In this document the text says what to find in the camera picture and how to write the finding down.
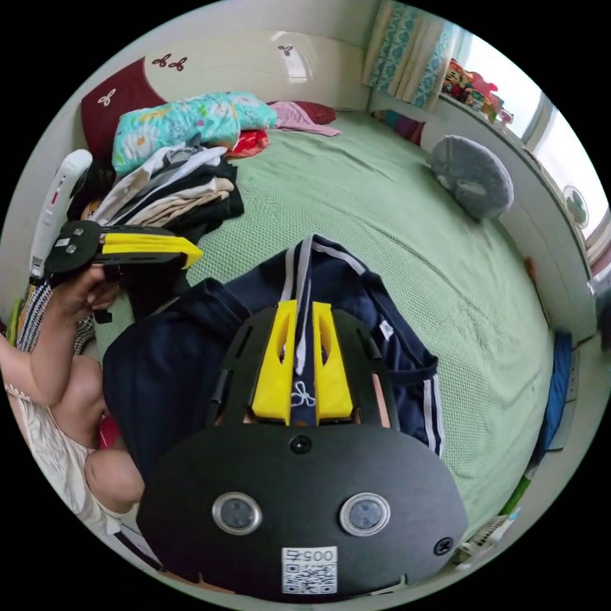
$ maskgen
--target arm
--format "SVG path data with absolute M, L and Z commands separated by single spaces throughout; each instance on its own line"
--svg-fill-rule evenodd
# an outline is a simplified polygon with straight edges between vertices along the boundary
M 103 269 L 96 265 L 56 287 L 31 355 L 14 348 L 4 337 L 0 340 L 0 370 L 5 383 L 12 384 L 34 403 L 59 403 L 72 369 L 79 320 L 93 310 L 107 309 L 117 293 L 118 285 L 106 282 Z
M 77 324 L 62 317 L 51 298 L 31 354 L 21 352 L 0 336 L 0 370 L 4 383 L 12 384 L 35 403 L 58 403 L 68 384 Z

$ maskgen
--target green bedspread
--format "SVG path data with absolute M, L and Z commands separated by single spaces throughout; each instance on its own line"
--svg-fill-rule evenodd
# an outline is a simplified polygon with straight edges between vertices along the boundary
M 189 280 L 228 281 L 311 233 L 379 273 L 440 359 L 444 460 L 470 535 L 524 472 L 547 401 L 552 334 L 501 226 L 469 220 L 421 149 L 365 114 L 339 113 L 334 127 L 334 138 L 272 131 L 265 151 L 236 162 L 246 213 L 204 236 Z M 96 329 L 101 353 L 132 322 L 125 299 L 113 313 Z

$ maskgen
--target white dress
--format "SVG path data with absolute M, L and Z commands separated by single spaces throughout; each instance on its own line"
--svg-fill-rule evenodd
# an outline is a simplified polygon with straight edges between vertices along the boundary
M 17 399 L 32 455 L 55 492 L 94 533 L 104 536 L 119 532 L 121 515 L 103 507 L 87 485 L 85 461 L 94 450 L 70 439 L 47 406 L 35 405 L 11 384 L 4 388 Z

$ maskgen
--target pink clothing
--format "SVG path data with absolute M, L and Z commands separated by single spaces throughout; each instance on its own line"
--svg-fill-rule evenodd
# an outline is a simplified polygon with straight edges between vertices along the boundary
M 290 129 L 296 132 L 309 132 L 310 134 L 320 134 L 321 136 L 338 136 L 341 134 L 339 129 L 333 129 L 328 125 L 318 125 L 314 123 L 303 108 L 294 102 L 281 100 L 270 104 L 276 111 L 278 120 L 274 129 Z

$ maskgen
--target person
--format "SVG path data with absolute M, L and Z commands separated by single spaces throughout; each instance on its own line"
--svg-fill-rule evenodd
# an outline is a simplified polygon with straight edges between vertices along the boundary
M 26 444 L 50 484 L 93 530 L 114 534 L 137 503 L 144 484 L 118 439 L 99 449 L 99 425 L 108 410 L 102 370 L 73 356 L 77 324 L 107 309 L 118 295 L 100 266 L 52 292 L 31 354 L 0 336 L 0 371 Z

